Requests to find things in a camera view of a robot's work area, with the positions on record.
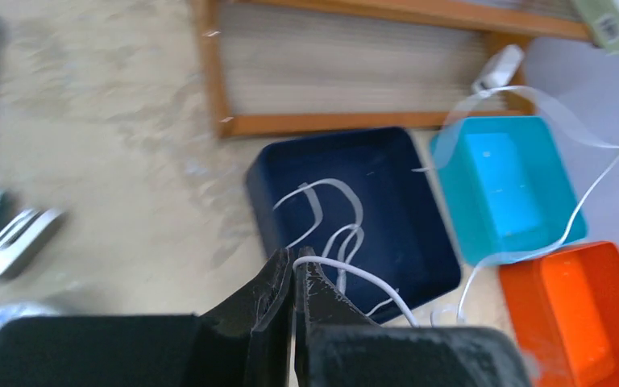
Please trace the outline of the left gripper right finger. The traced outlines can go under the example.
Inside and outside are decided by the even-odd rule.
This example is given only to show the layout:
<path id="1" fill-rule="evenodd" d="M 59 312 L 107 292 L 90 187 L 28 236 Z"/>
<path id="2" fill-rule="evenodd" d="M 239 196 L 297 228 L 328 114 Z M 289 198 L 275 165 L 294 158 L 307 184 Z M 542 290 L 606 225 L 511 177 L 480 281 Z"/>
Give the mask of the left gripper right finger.
<path id="1" fill-rule="evenodd" d="M 490 327 L 382 327 L 301 248 L 294 262 L 295 374 L 300 386 L 529 386 L 512 341 Z"/>

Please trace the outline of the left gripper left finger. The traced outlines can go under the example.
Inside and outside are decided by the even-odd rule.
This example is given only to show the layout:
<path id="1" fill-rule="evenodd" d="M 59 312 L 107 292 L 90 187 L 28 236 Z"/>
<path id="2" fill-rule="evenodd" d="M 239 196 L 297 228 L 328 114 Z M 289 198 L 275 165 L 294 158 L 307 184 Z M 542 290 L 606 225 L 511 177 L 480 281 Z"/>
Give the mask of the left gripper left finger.
<path id="1" fill-rule="evenodd" d="M 0 329 L 0 386 L 286 386 L 293 254 L 202 315 L 26 317 Z"/>

